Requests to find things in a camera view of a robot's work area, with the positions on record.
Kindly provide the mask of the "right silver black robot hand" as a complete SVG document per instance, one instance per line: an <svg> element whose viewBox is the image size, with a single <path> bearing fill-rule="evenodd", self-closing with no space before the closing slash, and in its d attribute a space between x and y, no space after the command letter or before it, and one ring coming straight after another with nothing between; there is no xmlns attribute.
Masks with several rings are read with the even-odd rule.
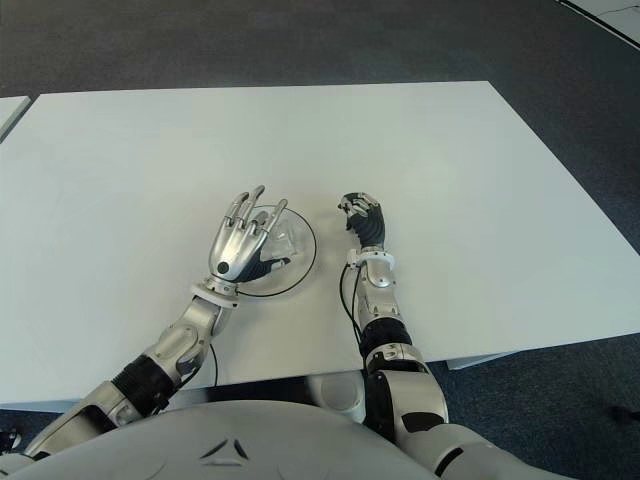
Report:
<svg viewBox="0 0 640 480"><path fill-rule="evenodd" d="M365 192L347 193L338 208L346 215L346 230L357 236L362 248L384 247L385 221L375 198Z"/></svg>

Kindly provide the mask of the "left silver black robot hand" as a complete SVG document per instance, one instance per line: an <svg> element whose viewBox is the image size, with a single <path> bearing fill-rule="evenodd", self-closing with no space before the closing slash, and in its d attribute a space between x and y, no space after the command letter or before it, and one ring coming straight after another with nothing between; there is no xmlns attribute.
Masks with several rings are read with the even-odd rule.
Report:
<svg viewBox="0 0 640 480"><path fill-rule="evenodd" d="M206 285L210 290L235 296L239 284L265 277L291 262L288 257L261 259L264 244L288 205L281 199L270 213L260 211L252 216L264 190L259 185L251 192L241 192L227 209L209 253Z"/></svg>

